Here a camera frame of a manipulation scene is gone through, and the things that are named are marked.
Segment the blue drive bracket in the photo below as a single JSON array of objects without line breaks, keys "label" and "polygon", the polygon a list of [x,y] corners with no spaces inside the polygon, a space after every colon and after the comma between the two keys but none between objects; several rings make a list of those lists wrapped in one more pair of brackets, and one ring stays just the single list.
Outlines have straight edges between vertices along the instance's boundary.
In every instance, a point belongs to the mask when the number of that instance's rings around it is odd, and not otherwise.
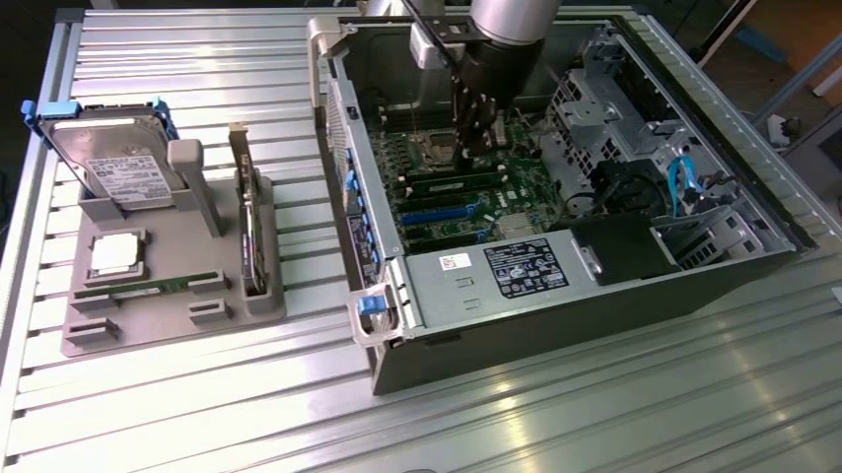
[{"label": "blue drive bracket", "polygon": [[47,101],[41,107],[38,118],[42,120],[62,120],[78,118],[81,105],[77,101]]},{"label": "blue drive bracket", "polygon": [[21,113],[23,114],[23,124],[31,132],[41,137],[41,141],[46,144],[46,147],[51,149],[51,143],[43,138],[43,131],[38,126],[38,106],[33,101],[23,101],[21,103]]},{"label": "blue drive bracket", "polygon": [[357,315],[373,315],[385,312],[386,304],[382,296],[365,296],[356,301]]},{"label": "blue drive bracket", "polygon": [[151,110],[157,113],[157,118],[162,121],[162,127],[166,131],[166,136],[170,140],[178,139],[178,131],[174,129],[174,124],[171,123],[171,115],[169,114],[169,105],[166,102],[155,97],[151,101]]},{"label": "blue drive bracket", "polygon": [[21,103],[21,113],[23,114],[23,124],[41,137],[43,144],[51,150],[51,143],[43,135],[38,122],[41,120],[77,118],[78,113],[81,113],[81,105],[77,101],[49,101],[43,104],[41,113],[38,113],[38,105],[33,101],[23,101]]}]

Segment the hard drive label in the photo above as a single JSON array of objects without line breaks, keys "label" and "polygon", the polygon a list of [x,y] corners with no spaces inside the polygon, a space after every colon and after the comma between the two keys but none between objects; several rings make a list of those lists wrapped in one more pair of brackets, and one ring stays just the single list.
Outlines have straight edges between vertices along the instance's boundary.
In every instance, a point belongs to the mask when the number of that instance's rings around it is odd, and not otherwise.
[{"label": "hard drive label", "polygon": [[87,160],[87,167],[114,202],[141,202],[169,197],[169,186],[151,156]]},{"label": "hard drive label", "polygon": [[470,266],[470,257],[468,253],[448,254],[437,258],[437,262],[441,265],[441,271],[449,271],[450,269],[466,268]]},{"label": "hard drive label", "polygon": [[569,286],[545,238],[485,248],[485,258],[506,299]]}]

